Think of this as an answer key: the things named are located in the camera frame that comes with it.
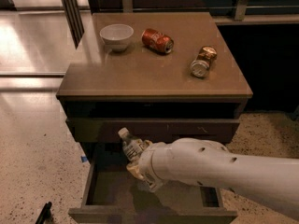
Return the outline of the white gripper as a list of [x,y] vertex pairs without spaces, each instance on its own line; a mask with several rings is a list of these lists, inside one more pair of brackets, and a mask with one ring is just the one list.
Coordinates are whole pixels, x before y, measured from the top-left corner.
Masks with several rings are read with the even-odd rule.
[[166,143],[153,143],[143,141],[145,150],[140,156],[139,163],[128,163],[127,171],[136,179],[144,180],[150,192],[155,192],[167,182],[166,166],[164,160]]

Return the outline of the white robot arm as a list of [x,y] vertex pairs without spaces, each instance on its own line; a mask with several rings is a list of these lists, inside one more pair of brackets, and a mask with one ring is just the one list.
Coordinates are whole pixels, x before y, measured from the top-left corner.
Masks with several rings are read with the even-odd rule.
[[222,144],[181,138],[171,144],[123,143],[131,174],[155,191],[167,181],[230,190],[287,217],[299,218],[299,160],[231,153]]

